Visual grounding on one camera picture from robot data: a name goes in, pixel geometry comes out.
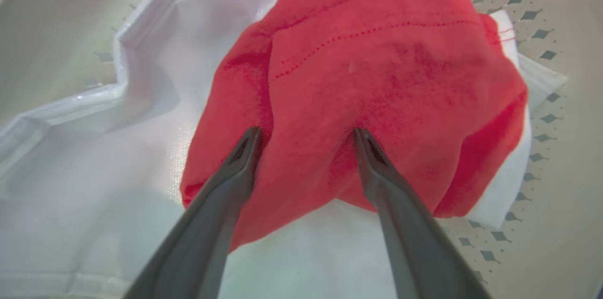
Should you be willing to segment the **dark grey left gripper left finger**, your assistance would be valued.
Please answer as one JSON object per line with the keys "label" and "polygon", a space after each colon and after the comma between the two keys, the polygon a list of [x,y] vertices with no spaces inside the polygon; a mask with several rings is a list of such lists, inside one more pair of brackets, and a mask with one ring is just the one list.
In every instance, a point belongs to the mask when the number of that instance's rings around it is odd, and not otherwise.
{"label": "dark grey left gripper left finger", "polygon": [[262,151],[251,127],[125,294],[127,299],[215,299],[239,213],[250,198]]}

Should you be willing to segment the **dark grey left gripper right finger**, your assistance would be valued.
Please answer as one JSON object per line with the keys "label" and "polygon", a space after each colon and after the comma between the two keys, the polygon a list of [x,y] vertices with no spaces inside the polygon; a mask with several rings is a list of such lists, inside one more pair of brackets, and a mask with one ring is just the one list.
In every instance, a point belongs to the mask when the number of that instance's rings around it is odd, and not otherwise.
{"label": "dark grey left gripper right finger", "polygon": [[377,210],[399,299],[488,299],[489,293],[372,134],[353,132],[364,196]]}

